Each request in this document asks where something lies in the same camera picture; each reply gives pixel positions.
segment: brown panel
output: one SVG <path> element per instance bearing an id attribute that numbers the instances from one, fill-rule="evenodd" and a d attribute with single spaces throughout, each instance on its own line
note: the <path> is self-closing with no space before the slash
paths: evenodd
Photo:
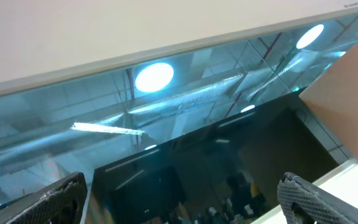
<path id="1" fill-rule="evenodd" d="M 358 44 L 301 93 L 300 98 L 358 160 Z"/>
<path id="2" fill-rule="evenodd" d="M 307 127 L 287 109 L 239 151 L 255 183 L 271 206 L 285 172 L 313 182 L 337 166 Z"/>

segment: cardboard box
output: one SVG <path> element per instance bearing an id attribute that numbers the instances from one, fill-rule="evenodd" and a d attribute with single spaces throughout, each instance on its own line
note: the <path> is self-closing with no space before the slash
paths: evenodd
<path id="1" fill-rule="evenodd" d="M 300 98 L 358 160 L 358 43 Z"/>

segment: white wall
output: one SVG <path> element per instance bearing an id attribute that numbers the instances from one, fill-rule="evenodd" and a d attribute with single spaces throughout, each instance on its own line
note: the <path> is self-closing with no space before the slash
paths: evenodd
<path id="1" fill-rule="evenodd" d="M 0 94 L 358 11 L 354 0 L 0 0 Z"/>

